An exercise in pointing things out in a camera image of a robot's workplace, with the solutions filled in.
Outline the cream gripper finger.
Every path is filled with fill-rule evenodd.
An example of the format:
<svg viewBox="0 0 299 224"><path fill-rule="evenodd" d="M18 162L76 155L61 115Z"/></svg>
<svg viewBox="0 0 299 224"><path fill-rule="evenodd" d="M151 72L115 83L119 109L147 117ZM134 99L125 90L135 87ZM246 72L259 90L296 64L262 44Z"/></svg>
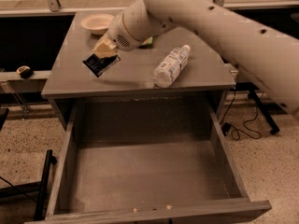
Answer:
<svg viewBox="0 0 299 224"><path fill-rule="evenodd" d="M99 53L99 54L109 53L110 47L108 42L109 42L109 38L103 35L95 44L93 48L93 53Z"/></svg>
<svg viewBox="0 0 299 224"><path fill-rule="evenodd" d="M100 59L109 58L117 55L117 49L112 44L101 43L94 48L93 53Z"/></svg>

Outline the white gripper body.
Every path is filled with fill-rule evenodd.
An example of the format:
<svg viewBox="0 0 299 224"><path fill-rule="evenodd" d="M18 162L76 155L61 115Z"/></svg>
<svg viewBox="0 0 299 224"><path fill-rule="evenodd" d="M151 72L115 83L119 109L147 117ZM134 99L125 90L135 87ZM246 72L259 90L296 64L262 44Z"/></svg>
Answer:
<svg viewBox="0 0 299 224"><path fill-rule="evenodd" d="M115 49L131 51L148 38L171 31L177 26L162 14L164 9L162 0L136 0L111 22L108 39Z"/></svg>

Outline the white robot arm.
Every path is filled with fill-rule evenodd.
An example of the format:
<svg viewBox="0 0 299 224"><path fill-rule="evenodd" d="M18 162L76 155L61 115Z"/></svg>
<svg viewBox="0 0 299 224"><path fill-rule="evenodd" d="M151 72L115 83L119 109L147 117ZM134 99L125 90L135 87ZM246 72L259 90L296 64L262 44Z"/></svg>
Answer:
<svg viewBox="0 0 299 224"><path fill-rule="evenodd" d="M299 40L208 0L136 0L109 25L93 52L130 51L182 27L237 66L283 110L299 116Z"/></svg>

